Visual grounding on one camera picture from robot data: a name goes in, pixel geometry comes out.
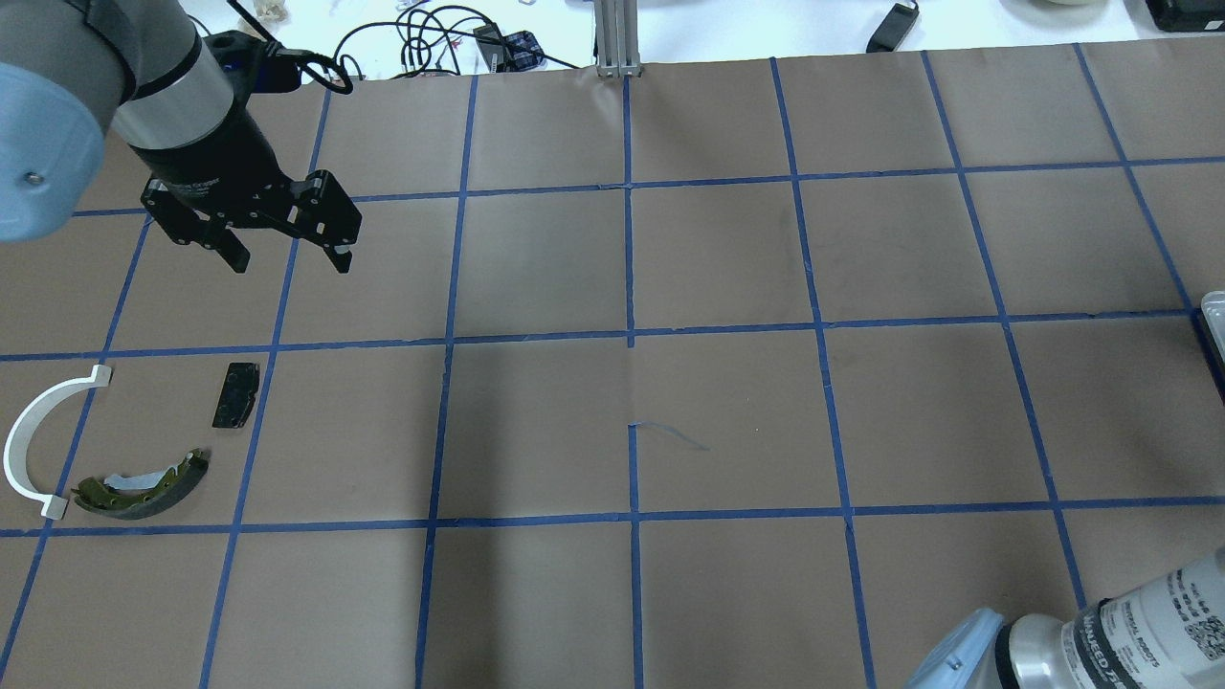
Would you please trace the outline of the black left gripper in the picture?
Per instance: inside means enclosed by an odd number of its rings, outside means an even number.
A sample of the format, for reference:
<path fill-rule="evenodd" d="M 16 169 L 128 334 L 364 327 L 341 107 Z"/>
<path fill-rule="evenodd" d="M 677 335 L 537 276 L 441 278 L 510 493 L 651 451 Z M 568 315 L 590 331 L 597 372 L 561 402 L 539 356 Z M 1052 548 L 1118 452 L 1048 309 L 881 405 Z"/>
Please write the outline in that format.
<path fill-rule="evenodd" d="M 149 178 L 141 204 L 179 243 L 202 242 L 235 273 L 249 249 L 232 228 L 279 230 L 323 249 L 338 273 L 349 273 L 363 215 L 331 170 L 295 180 L 281 170 L 267 143 L 187 145 L 142 151 Z"/>

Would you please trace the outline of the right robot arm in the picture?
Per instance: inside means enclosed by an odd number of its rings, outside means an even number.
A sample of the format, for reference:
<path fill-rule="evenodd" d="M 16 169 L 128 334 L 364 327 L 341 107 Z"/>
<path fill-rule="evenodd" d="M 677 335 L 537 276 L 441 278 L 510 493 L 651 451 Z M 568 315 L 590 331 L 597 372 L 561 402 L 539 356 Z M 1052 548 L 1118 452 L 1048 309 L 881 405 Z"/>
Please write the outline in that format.
<path fill-rule="evenodd" d="M 1089 604 L 1006 622 L 973 611 L 905 688 L 1221 688 L 1224 549 Z"/>

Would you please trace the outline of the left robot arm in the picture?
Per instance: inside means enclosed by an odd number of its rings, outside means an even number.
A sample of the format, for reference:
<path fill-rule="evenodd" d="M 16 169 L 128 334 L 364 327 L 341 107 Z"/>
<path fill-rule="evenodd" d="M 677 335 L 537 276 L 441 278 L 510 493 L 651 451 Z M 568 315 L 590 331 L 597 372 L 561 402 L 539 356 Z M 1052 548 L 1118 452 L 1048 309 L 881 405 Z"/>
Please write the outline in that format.
<path fill-rule="evenodd" d="M 277 230 L 350 268 L 363 215 L 330 170 L 295 180 L 247 109 L 309 76 L 348 94 L 334 58 L 272 36 L 202 36 L 176 1 L 5 1 L 1 6 L 1 235 L 61 230 L 118 132 L 148 166 L 145 212 L 179 245 L 244 272 L 239 230 Z"/>

